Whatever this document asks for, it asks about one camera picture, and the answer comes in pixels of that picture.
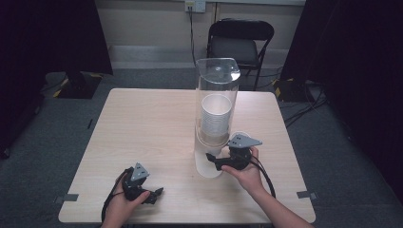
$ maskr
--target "black curtain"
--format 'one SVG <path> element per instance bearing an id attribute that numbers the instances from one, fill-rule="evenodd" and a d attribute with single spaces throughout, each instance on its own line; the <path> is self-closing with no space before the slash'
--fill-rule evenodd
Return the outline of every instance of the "black curtain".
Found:
<path id="1" fill-rule="evenodd" d="M 281 80 L 325 84 L 351 137 L 403 202 L 403 3 L 327 3 L 307 0 Z"/>
<path id="2" fill-rule="evenodd" d="M 93 0 L 0 2 L 0 152 L 53 71 L 112 74 Z"/>

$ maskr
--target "person's left hand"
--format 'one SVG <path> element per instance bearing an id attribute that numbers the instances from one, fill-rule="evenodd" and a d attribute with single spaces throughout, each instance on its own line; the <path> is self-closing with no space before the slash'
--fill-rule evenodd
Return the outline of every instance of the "person's left hand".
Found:
<path id="1" fill-rule="evenodd" d="M 122 187 L 123 176 L 116 186 L 115 197 L 110 201 L 106 210 L 106 217 L 102 228 L 120 228 L 133 214 L 134 209 L 147 200 L 149 191 L 141 193 L 135 200 L 129 201 L 125 198 Z"/>

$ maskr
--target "wall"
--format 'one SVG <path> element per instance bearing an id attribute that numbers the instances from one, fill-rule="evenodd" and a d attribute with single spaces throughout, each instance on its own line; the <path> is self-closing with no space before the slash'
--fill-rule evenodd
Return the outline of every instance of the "wall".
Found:
<path id="1" fill-rule="evenodd" d="M 191 50 L 190 19 L 183 1 L 104 0 L 96 4 L 109 46 L 153 47 L 183 53 Z M 235 17 L 264 20 L 275 28 L 266 62 L 282 65 L 302 9 L 303 6 L 207 2 L 206 13 L 193 13 L 196 59 L 205 56 L 208 29 L 215 18 Z"/>

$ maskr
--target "black folding chair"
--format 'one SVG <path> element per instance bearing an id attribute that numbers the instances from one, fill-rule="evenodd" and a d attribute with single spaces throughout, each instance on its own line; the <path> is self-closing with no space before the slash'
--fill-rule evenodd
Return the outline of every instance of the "black folding chair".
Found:
<path id="1" fill-rule="evenodd" d="M 214 23 L 208 32 L 207 58 L 233 58 L 240 69 L 257 70 L 256 91 L 267 45 L 275 30 L 264 21 L 226 18 Z M 263 47 L 258 53 L 257 41 Z"/>

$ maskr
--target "power cord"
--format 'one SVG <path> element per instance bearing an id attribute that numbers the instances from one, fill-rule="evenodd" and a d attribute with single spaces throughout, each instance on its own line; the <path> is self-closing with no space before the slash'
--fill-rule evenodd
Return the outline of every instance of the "power cord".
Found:
<path id="1" fill-rule="evenodd" d="M 287 106 L 281 106 L 280 108 L 288 108 L 288 107 L 295 107 L 297 105 L 302 105 L 303 103 L 296 103 L 296 104 L 291 104 L 291 105 L 287 105 Z"/>
<path id="2" fill-rule="evenodd" d="M 273 82 L 275 82 L 275 81 L 278 79 L 278 76 L 281 74 L 281 72 L 278 72 L 278 71 L 279 71 L 280 69 L 282 69 L 282 68 L 283 68 L 283 66 L 280 66 L 279 68 L 277 68 L 275 74 L 259 76 L 259 77 L 261 77 L 261 78 L 265 78 L 265 77 L 268 78 L 268 77 L 275 77 L 275 76 L 276 76 L 276 78 L 275 78 L 274 80 L 272 80 L 269 84 L 262 85 L 262 86 L 258 86 L 258 87 L 256 87 L 256 88 L 263 88 L 263 87 L 267 87 L 267 86 L 269 86 L 269 85 L 272 85 Z"/>
<path id="3" fill-rule="evenodd" d="M 317 95 L 317 99 L 315 100 L 315 102 L 313 104 L 309 103 L 308 106 L 305 106 L 304 108 L 302 108 L 300 111 L 298 111 L 292 117 L 289 117 L 289 118 L 285 119 L 284 122 L 286 123 L 286 127 L 289 127 L 290 125 L 292 125 L 295 121 L 297 121 L 299 118 L 301 118 L 306 113 L 308 113 L 308 112 L 310 112 L 312 110 L 317 111 L 317 108 L 319 108 L 322 105 L 325 105 L 327 103 L 326 98 L 322 99 L 319 102 L 320 97 L 321 97 L 322 94 L 323 94 L 323 88 L 320 90 L 320 93 L 319 93 L 319 95 Z"/>
<path id="4" fill-rule="evenodd" d="M 115 193 L 116 187 L 118 186 L 119 182 L 121 181 L 121 179 L 123 178 L 123 176 L 129 172 L 130 169 L 125 169 L 125 171 L 119 176 L 118 179 L 116 179 L 115 184 L 112 187 L 112 190 L 110 191 L 109 195 L 107 196 L 105 202 L 104 202 L 104 207 L 102 208 L 102 212 L 101 212 L 101 225 L 97 226 L 97 228 L 101 228 L 102 224 L 104 223 L 105 217 L 106 217 L 106 210 L 107 210 L 107 206 L 109 205 L 109 203 L 112 201 L 112 199 L 120 194 L 122 194 L 123 192 L 120 193 Z"/>
<path id="5" fill-rule="evenodd" d="M 282 69 L 283 66 L 280 66 L 278 68 L 276 68 L 276 73 L 275 74 L 268 74 L 268 75 L 260 75 L 260 78 L 268 78 L 268 77 L 274 77 L 274 76 L 279 76 L 279 74 L 281 74 L 281 72 L 278 72 L 280 69 Z M 257 75 L 248 75 L 248 77 L 256 77 Z"/>
<path id="6" fill-rule="evenodd" d="M 192 49 L 192 58 L 193 58 L 193 65 L 196 66 L 196 58 L 195 58 L 195 41 L 193 39 L 193 8 L 187 7 L 187 11 L 189 12 L 189 19 L 190 19 L 190 47 Z"/>
<path id="7" fill-rule="evenodd" d="M 215 3 L 215 7 L 214 7 L 214 22 L 217 21 L 217 8 L 219 7 L 219 3 L 216 2 Z"/>
<path id="8" fill-rule="evenodd" d="M 263 174 L 263 177 L 266 179 L 267 184 L 269 185 L 270 194 L 272 195 L 273 198 L 276 198 L 275 187 L 273 186 L 273 183 L 270 180 L 269 175 L 267 175 L 267 172 L 264 169 L 263 164 L 261 164 L 261 162 L 259 161 L 259 159 L 252 155 L 252 158 L 254 158 L 257 161 L 257 162 L 254 162 L 254 161 L 248 161 L 247 159 L 245 159 L 243 156 L 241 156 L 239 154 L 234 153 L 234 155 L 237 156 L 239 159 L 242 159 L 246 162 L 249 162 L 249 163 L 255 165 L 258 168 L 258 170 Z"/>
<path id="9" fill-rule="evenodd" d="M 53 87 L 56 87 L 56 86 L 60 85 L 62 82 L 65 81 L 66 78 L 67 78 L 67 74 L 65 73 L 65 77 L 63 77 L 63 79 L 62 79 L 60 82 L 58 82 L 58 83 L 56 83 L 56 84 L 54 84 L 54 85 L 50 85 L 50 86 L 48 86 L 48 87 L 46 87 L 46 88 L 43 88 L 43 89 L 41 90 L 41 93 L 43 93 L 43 92 L 45 92 L 45 91 L 47 91 L 47 90 L 50 90 L 50 89 L 53 88 Z"/>

